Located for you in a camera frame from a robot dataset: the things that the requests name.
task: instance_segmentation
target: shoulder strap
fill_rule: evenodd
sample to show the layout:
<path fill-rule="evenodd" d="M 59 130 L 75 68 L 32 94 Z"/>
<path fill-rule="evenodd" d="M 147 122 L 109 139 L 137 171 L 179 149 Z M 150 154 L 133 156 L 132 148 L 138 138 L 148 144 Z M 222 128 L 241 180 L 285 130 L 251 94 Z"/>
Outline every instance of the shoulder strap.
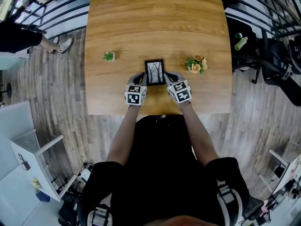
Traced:
<path fill-rule="evenodd" d="M 236 225 L 243 214 L 243 203 L 241 201 L 240 195 L 235 189 L 231 189 L 225 181 L 220 182 L 217 180 L 216 182 L 218 186 L 217 200 L 220 203 L 222 209 L 222 214 L 225 220 L 225 226 Z M 238 217 L 236 222 L 230 224 L 230 217 L 227 209 L 227 204 L 233 202 L 235 198 L 238 203 Z"/>
<path fill-rule="evenodd" d="M 95 208 L 91 211 L 87 218 L 87 226 L 112 226 L 113 219 L 110 213 L 112 193 L 102 199 Z"/>

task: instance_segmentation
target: small potted plant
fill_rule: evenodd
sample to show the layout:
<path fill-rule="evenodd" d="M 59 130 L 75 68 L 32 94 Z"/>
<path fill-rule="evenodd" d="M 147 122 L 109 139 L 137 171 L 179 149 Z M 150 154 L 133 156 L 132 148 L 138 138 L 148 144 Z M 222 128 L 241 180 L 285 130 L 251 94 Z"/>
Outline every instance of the small potted plant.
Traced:
<path fill-rule="evenodd" d="M 106 52 L 104 54 L 103 58 L 107 62 L 114 61 L 115 60 L 115 53 L 114 52 Z"/>
<path fill-rule="evenodd" d="M 200 73 L 203 74 L 204 70 L 207 69 L 207 60 L 204 56 L 194 56 L 192 58 L 188 58 L 185 66 L 191 73 Z"/>

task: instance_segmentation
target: strap buckle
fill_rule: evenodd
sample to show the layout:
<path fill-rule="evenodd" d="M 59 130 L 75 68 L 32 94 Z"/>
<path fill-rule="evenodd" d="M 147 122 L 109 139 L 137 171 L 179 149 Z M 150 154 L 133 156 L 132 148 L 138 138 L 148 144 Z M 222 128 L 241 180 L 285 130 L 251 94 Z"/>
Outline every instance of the strap buckle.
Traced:
<path fill-rule="evenodd" d="M 96 207 L 93 213 L 92 226 L 106 226 L 108 224 L 108 210 Z"/>
<path fill-rule="evenodd" d="M 223 182 L 218 181 L 217 185 L 218 185 L 218 188 L 220 191 L 220 195 L 226 204 L 235 200 L 231 189 L 229 188 L 229 186 L 226 184 L 225 181 L 223 181 Z"/>

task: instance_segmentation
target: shoe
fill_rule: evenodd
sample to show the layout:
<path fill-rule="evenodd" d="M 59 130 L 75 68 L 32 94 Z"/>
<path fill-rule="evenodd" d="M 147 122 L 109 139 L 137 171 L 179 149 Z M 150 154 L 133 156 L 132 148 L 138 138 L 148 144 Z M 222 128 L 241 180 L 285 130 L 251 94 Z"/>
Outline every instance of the shoe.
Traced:
<path fill-rule="evenodd" d="M 72 38 L 67 39 L 64 43 L 61 43 L 61 50 L 59 50 L 58 52 L 61 54 L 65 53 L 68 50 L 68 48 L 71 47 L 72 43 Z"/>
<path fill-rule="evenodd" d="M 59 38 L 55 37 L 55 39 L 53 40 L 53 43 L 58 44 Z M 50 54 L 54 54 L 55 53 L 55 49 L 49 50 L 48 53 Z"/>

